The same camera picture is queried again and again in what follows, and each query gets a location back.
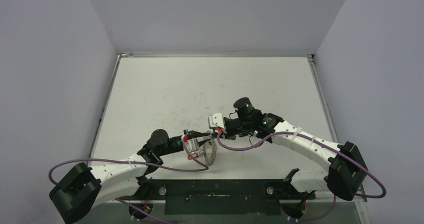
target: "metal frame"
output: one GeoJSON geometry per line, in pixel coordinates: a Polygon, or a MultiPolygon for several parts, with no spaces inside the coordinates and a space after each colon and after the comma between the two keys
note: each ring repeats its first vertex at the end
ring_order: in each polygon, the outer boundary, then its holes
{"type": "MultiPolygon", "coordinates": [[[[94,151],[96,150],[96,145],[97,145],[97,141],[98,141],[98,137],[99,137],[99,133],[101,131],[102,128],[102,124],[103,124],[103,118],[105,116],[107,107],[108,107],[108,103],[109,103],[109,99],[112,93],[112,88],[115,82],[115,77],[117,75],[118,72],[118,68],[119,68],[119,64],[120,64],[120,59],[121,58],[143,58],[143,57],[150,57],[150,58],[163,58],[163,57],[307,57],[308,62],[309,62],[309,67],[311,70],[311,74],[313,77],[313,80],[315,82],[315,86],[316,89],[318,91],[318,96],[320,98],[320,102],[321,105],[323,107],[323,111],[324,111],[324,115],[325,115],[325,119],[327,121],[327,125],[328,128],[330,130],[330,134],[332,137],[332,141],[333,142],[339,142],[336,132],[335,132],[335,128],[333,125],[333,121],[331,119],[331,115],[330,112],[328,110],[328,106],[326,103],[326,100],[324,98],[323,95],[323,91],[318,79],[318,75],[316,73],[316,69],[315,69],[315,63],[313,61],[313,55],[267,55],[267,54],[252,54],[252,53],[243,53],[243,52],[223,52],[223,53],[217,53],[217,54],[157,54],[157,53],[121,53],[117,56],[117,61],[114,67],[114,71],[113,71],[113,75],[110,81],[110,86],[109,86],[109,90],[108,90],[108,94],[107,94],[107,98],[105,100],[104,103],[104,108],[103,108],[103,112],[101,114],[101,118],[100,118],[100,122],[99,125],[97,127],[96,130],[96,134],[95,134],[95,138],[93,140],[93,145],[92,145],[92,149],[90,152],[90,157],[93,156],[94,151]]],[[[314,200],[309,200],[309,202],[332,202],[333,200],[333,194],[332,193],[321,193],[319,195],[317,195],[316,199],[314,200]]],[[[290,203],[290,202],[297,202],[298,200],[281,200],[280,203],[290,203]]],[[[344,200],[337,198],[337,202],[342,202],[344,200]]],[[[358,215],[360,218],[360,221],[362,224],[371,224],[371,219],[369,217],[368,211],[367,211],[367,207],[366,207],[366,198],[361,198],[361,197],[355,197],[353,199],[353,201],[355,202],[356,205],[356,209],[358,211],[358,215]]],[[[144,203],[144,201],[140,200],[131,200],[131,203],[144,203]]],[[[156,201],[150,201],[150,203],[165,203],[165,200],[156,200],[156,201]]]]}

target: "gray floor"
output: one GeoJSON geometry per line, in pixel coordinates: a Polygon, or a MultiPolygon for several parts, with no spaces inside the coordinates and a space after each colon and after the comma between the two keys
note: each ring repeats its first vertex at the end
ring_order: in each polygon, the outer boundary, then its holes
{"type": "MultiPolygon", "coordinates": [[[[328,202],[315,202],[308,203],[308,212],[304,215],[307,217],[314,217],[325,213],[331,206],[328,202]]],[[[258,214],[246,215],[163,215],[164,204],[155,204],[153,215],[165,220],[178,220],[180,223],[287,223],[285,216],[266,216],[258,214]]],[[[318,223],[344,223],[344,224],[357,224],[360,223],[356,206],[354,202],[339,202],[330,215],[326,218],[316,221],[308,221],[308,224],[318,223]]],[[[78,224],[134,224],[137,221],[130,221],[128,207],[120,203],[105,203],[97,206],[90,213],[84,217],[78,224]]]]}

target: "silver bolt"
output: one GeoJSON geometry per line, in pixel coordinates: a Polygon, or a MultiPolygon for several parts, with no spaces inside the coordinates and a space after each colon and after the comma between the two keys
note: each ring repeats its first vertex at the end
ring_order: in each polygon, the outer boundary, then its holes
{"type": "Polygon", "coordinates": [[[161,187],[161,188],[159,188],[159,194],[161,194],[161,195],[165,195],[166,194],[166,188],[165,187],[161,187]]]}
{"type": "Polygon", "coordinates": [[[268,194],[272,195],[274,193],[274,188],[272,188],[271,186],[267,188],[266,191],[268,194]]]}

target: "white tabletop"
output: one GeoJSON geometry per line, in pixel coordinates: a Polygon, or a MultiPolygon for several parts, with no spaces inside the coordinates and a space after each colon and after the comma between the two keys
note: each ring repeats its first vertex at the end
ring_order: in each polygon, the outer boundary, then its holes
{"type": "MultiPolygon", "coordinates": [[[[249,97],[263,113],[273,113],[310,134],[331,140],[307,58],[121,58],[113,83],[92,157],[130,156],[142,148],[156,129],[165,129],[170,137],[182,135],[184,129],[207,131],[208,116],[220,112],[228,116],[240,97],[249,97]]],[[[234,147],[250,145],[248,137],[224,142],[234,147]]],[[[165,166],[200,168],[187,159],[185,152],[162,159],[165,166]]],[[[260,148],[242,152],[218,146],[216,162],[205,172],[159,169],[151,176],[284,178],[293,168],[321,169],[290,149],[266,142],[260,148]]]]}

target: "white wall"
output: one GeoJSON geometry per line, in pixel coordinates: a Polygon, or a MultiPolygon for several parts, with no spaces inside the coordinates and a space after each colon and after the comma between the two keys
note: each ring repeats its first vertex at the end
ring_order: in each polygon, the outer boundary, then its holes
{"type": "Polygon", "coordinates": [[[423,50],[424,0],[346,0],[315,56],[340,141],[387,187],[373,223],[424,223],[423,50]]]}
{"type": "Polygon", "coordinates": [[[119,52],[315,53],[345,0],[90,0],[119,52]]]}
{"type": "Polygon", "coordinates": [[[0,0],[0,223],[63,223],[47,172],[89,155],[115,61],[89,0],[0,0]]]}

